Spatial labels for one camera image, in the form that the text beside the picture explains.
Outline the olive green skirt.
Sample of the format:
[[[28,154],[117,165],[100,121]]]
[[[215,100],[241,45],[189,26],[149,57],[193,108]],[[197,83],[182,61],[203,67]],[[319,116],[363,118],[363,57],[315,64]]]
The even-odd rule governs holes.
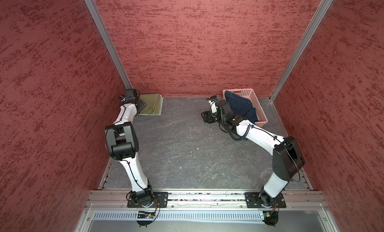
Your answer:
[[[142,94],[140,99],[147,104],[147,107],[140,113],[140,115],[159,115],[161,97],[162,95],[160,93]]]

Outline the blue denim skirt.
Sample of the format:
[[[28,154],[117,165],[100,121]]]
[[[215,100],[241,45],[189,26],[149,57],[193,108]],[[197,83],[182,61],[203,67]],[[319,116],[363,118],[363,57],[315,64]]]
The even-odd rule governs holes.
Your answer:
[[[225,99],[235,115],[240,115],[253,124],[259,122],[257,110],[249,99],[241,97],[228,90],[225,91]]]

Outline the floral pastel skirt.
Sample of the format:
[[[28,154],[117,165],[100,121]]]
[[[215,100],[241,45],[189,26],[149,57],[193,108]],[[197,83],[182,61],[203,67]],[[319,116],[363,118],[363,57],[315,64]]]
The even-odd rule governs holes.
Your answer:
[[[164,97],[162,96],[161,97],[161,103],[160,103],[160,110],[159,110],[159,115],[162,114],[162,110],[163,110],[163,104],[164,104]]]

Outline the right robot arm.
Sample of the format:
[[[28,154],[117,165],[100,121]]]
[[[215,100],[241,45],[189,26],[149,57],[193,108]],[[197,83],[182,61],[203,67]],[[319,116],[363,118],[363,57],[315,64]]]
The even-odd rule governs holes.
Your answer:
[[[234,141],[249,140],[272,156],[272,174],[259,193],[259,203],[264,208],[278,204],[278,198],[305,165],[297,140],[268,132],[241,115],[232,112],[229,103],[216,96],[207,98],[210,109],[202,112],[205,123],[217,123]]]

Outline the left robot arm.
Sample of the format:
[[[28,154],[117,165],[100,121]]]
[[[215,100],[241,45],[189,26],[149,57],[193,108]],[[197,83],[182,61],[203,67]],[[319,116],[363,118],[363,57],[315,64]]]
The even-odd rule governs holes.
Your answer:
[[[128,175],[131,192],[127,200],[149,208],[155,203],[155,195],[138,158],[139,140],[133,126],[137,113],[134,102],[122,102],[117,119],[112,125],[105,127],[105,147],[110,157],[120,162]]]

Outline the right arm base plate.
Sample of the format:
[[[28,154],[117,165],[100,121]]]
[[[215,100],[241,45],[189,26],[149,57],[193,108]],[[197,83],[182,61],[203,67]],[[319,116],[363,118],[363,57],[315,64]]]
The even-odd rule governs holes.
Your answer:
[[[245,202],[249,209],[285,209],[287,207],[282,193],[275,198],[267,193],[245,193]]]

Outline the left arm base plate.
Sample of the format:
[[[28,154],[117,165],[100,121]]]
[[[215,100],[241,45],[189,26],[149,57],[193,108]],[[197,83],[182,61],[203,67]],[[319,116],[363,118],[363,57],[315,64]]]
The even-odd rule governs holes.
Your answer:
[[[131,192],[127,194],[127,208],[163,209],[167,207],[168,192]]]

